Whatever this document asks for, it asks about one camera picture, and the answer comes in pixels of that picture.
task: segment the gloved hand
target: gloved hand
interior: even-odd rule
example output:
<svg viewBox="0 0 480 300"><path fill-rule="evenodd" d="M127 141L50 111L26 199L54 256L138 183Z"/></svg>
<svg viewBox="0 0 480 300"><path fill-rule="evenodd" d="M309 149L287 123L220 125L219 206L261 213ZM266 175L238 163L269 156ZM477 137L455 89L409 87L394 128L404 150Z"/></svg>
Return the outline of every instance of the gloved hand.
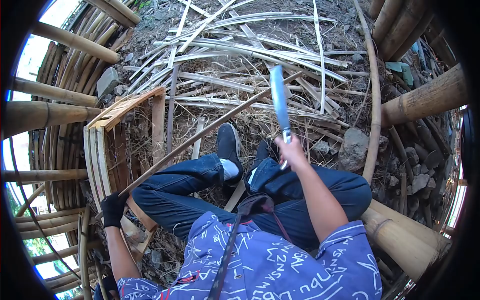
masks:
<svg viewBox="0 0 480 300"><path fill-rule="evenodd" d="M128 193L119 197L119 192L114 192L102 200L100 205L103 211L103 228L115 226L121 228L120 220L123 216L123 209L129 197Z"/></svg>

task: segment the black sneaker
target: black sneaker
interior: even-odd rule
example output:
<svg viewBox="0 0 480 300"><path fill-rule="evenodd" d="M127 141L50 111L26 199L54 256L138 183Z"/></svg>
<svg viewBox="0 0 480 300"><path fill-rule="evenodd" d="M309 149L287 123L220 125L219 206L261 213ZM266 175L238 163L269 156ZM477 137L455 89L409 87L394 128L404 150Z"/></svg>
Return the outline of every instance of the black sneaker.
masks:
<svg viewBox="0 0 480 300"><path fill-rule="evenodd" d="M228 159L239 168L239 173L235 177L224 181L224 185L235 186L243 176L243 168L238 158L240 155L240 139L237 130L232 124L223 123L218 128L216 145L218 158Z"/></svg>

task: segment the person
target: person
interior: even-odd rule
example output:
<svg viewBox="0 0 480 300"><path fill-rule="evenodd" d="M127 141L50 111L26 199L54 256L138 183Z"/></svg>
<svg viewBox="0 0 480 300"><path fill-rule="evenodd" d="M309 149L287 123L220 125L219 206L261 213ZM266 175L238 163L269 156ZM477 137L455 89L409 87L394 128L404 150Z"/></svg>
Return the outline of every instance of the person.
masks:
<svg viewBox="0 0 480 300"><path fill-rule="evenodd" d="M217 153L157 172L132 191L147 215L187 241L185 262L167 289L141 278L129 259L119 230L127 196L119 199L115 193L102 202L112 271L122 299L380 299L380 274L358 220L372 197L367 181L310 165L295 136L290 144L280 137L275 143L280 161L270 157L268 144L262 142L245 176L249 194L274 200L275 215L244 217L232 236L232 252L225 249L236 215L189 196L213 185L234 186L242 179L240 143L231 124L218 129ZM289 168L281 170L284 160ZM305 251L317 247L315 257ZM229 262L226 270L224 259ZM220 273L223 287L219 297L211 297Z"/></svg>

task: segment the leg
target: leg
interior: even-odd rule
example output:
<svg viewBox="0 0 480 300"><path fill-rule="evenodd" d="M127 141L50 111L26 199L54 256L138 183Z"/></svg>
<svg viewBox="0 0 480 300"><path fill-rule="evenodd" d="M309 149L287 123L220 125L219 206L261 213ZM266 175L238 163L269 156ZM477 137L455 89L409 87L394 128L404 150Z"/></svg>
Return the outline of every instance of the leg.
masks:
<svg viewBox="0 0 480 300"><path fill-rule="evenodd" d="M363 177L318 166L313 168L342 205L349 221L358 219L365 212L372 199L372 192ZM318 247L319 241L310 222L300 180L295 172L282 171L278 163L267 158L258 166L250 191L265 192L276 203L280 202L275 206L275 212L294 244L301 248ZM271 215L256 215L252 219L260 229L282 235Z"/></svg>
<svg viewBox="0 0 480 300"><path fill-rule="evenodd" d="M156 223L186 240L193 222L207 211L217 215L222 222L233 223L235 220L234 214L188 196L215 184L223 184L223 173L218 156L205 155L152 175L133 190L132 197Z"/></svg>

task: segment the bamboo pole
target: bamboo pole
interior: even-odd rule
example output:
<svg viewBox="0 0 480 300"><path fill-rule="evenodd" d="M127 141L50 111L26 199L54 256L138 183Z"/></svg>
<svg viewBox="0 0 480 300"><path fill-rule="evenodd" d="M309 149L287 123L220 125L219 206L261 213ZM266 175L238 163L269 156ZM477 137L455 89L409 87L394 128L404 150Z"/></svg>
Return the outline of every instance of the bamboo pole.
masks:
<svg viewBox="0 0 480 300"><path fill-rule="evenodd" d="M38 221L42 221L42 220L49 220L49 219L58 218L58 217L61 217L61 216L77 215L79 212L83 212L84 210L85 210L84 207L74 208L74 209L71 209L71 210L62 210L62 211L55 212L55 213L36 215L36 219ZM32 220L31 216L20 216L20 217L15 218L15 222L16 223L26 223L26 222L33 222L33 220Z"/></svg>
<svg viewBox="0 0 480 300"><path fill-rule="evenodd" d="M367 235L390 255L413 281L418 281L432 260L440 256L439 252L424 241L371 208L367 208L361 218Z"/></svg>
<svg viewBox="0 0 480 300"><path fill-rule="evenodd" d="M18 210L17 216L23 216L25 211L27 210L28 206L35 200L38 195L40 195L45 190L45 184L40 185L33 194L27 199L27 201L20 206Z"/></svg>
<svg viewBox="0 0 480 300"><path fill-rule="evenodd" d="M100 114L99 108L88 108L43 101L8 101L5 104L3 138L46 126L83 122Z"/></svg>
<svg viewBox="0 0 480 300"><path fill-rule="evenodd" d="M97 97L19 77L16 77L13 81L13 90L79 106L94 107L97 102Z"/></svg>
<svg viewBox="0 0 480 300"><path fill-rule="evenodd" d="M385 3L385 0L372 0L372 3L370 4L370 9L368 10L368 15L372 19L376 19L384 3Z"/></svg>
<svg viewBox="0 0 480 300"><path fill-rule="evenodd" d="M119 0L103 0L103 1L109 3L117 11L119 11L121 14L129 18L135 24L140 23L140 20L141 20L140 17L136 15L131 9L128 8L128 6L123 4L121 1Z"/></svg>
<svg viewBox="0 0 480 300"><path fill-rule="evenodd" d="M382 124L382 100L380 99L380 81L378 77L377 57L375 55L375 47L373 46L372 36L367 25L367 21L363 16L363 12L357 0L353 0L363 31L365 33L365 42L367 43L368 59L370 62L370 72L372 78L372 124L370 129L370 142L368 145L367 159L365 160L365 168L362 176L370 184L375 171L375 163L377 161L378 143L380 140L380 129Z"/></svg>
<svg viewBox="0 0 480 300"><path fill-rule="evenodd" d="M101 240L94 240L90 241L87 244L87 249L93 249L93 248L99 248L103 247L102 241ZM61 258L74 255L78 253L78 245L71 246L69 248L63 249L63 250L58 250L58 254L60 255ZM48 262L53 262L57 260L58 258L54 253L47 253L39 256L34 256L32 257L33 263L36 264L44 264Z"/></svg>
<svg viewBox="0 0 480 300"><path fill-rule="evenodd" d="M78 218L77 215L68 215L68 216L61 216L58 218L38 221L38 223L40 224L40 227L42 229L47 229L52 227L58 227L60 225L69 224L77 220L77 218ZM20 232L31 231L31 230L36 230L36 225L34 222L23 222L23 223L17 223L17 228Z"/></svg>
<svg viewBox="0 0 480 300"><path fill-rule="evenodd" d="M70 170L33 170L18 171L20 180L24 182L43 182L43 181L59 181L73 179L87 179L87 169L70 169ZM4 181L18 181L15 171L4 171Z"/></svg>
<svg viewBox="0 0 480 300"><path fill-rule="evenodd" d="M425 9L426 0L406 0L395 22L378 47L379 57L384 61L390 60L417 26Z"/></svg>
<svg viewBox="0 0 480 300"><path fill-rule="evenodd" d="M403 0L385 0L372 28L372 38L375 44L380 45L384 40L402 7L402 3Z"/></svg>
<svg viewBox="0 0 480 300"><path fill-rule="evenodd" d="M88 243L88 223L90 220L90 206L87 204L84 215L82 216L82 236L80 237L79 245L79 259L80 259L80 274L82 278L82 288L85 299L92 299L92 292L90 290L90 283L88 280L88 266L87 266L87 243Z"/></svg>
<svg viewBox="0 0 480 300"><path fill-rule="evenodd" d="M467 104L460 64L431 82L382 104L382 127L418 120Z"/></svg>
<svg viewBox="0 0 480 300"><path fill-rule="evenodd" d="M32 34L54 40L79 51L84 51L112 64L117 63L119 59L119 55L112 50L109 50L82 36L78 36L74 33L42 22L37 23Z"/></svg>
<svg viewBox="0 0 480 300"><path fill-rule="evenodd" d="M417 42L417 40L420 38L420 36L425 32L427 29L428 25L433 19L433 12L431 10L427 10L422 18L420 19L419 23L413 31L410 33L410 35L407 37L405 42L398 48L398 50L392 55L390 58L391 61L398 61L402 58L402 56L410 49L410 47Z"/></svg>
<svg viewBox="0 0 480 300"><path fill-rule="evenodd" d="M115 7L107 3L105 0L86 0L92 5L95 5L99 9L103 10L107 15L109 15L112 19L117 21L118 23L122 24L125 28L135 27L135 23L127 18L127 16L123 15L123 13L119 12Z"/></svg>

